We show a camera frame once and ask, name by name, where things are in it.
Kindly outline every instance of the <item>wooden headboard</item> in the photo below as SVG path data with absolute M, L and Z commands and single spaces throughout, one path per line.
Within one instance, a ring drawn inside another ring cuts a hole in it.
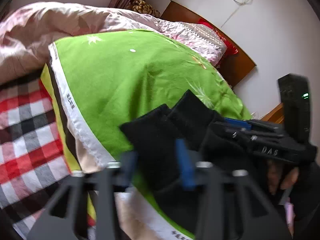
M 170 22 L 186 23 L 198 23 L 200 19 L 203 19 L 214 26 L 212 23 L 210 23 L 200 15 L 174 1 L 171 1 L 167 6 L 161 16 L 161 19 Z M 256 66 L 256 64 L 232 39 L 225 35 L 225 33 L 223 33 L 223 31 L 221 31 L 219 28 L 217 29 L 219 30 L 221 35 L 225 37 L 239 51 L 236 55 L 229 56 L 225 60 L 223 60 L 219 69 L 219 72 L 228 82 L 228 84 L 234 87 Z

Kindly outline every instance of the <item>pink comforter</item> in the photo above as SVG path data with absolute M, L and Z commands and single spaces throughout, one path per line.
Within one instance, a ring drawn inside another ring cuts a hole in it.
M 195 50 L 213 66 L 226 51 L 224 44 L 212 44 L 179 22 L 123 9 L 39 2 L 0 23 L 0 84 L 42 68 L 49 57 L 48 45 L 59 38 L 128 29 L 162 33 Z

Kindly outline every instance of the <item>checkered blanket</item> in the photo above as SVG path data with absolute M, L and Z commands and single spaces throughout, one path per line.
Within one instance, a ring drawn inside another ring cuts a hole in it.
M 40 74 L 0 86 L 0 207 L 23 239 L 70 174 Z

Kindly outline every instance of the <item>green fabric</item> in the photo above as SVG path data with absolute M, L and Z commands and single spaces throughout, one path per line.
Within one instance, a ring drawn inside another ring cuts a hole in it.
M 55 43 L 82 116 L 115 159 L 132 148 L 119 125 L 161 104 L 174 106 L 187 89 L 225 117 L 251 118 L 206 59 L 161 34 L 129 30 L 68 37 Z M 142 189 L 139 182 L 135 185 Z

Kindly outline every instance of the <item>white star pattern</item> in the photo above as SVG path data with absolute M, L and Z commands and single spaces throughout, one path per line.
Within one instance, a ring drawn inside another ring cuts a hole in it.
M 89 42 L 89 45 L 91 42 L 94 42 L 95 44 L 97 44 L 97 41 L 103 41 L 102 39 L 100 39 L 97 36 L 87 36 L 87 40 Z

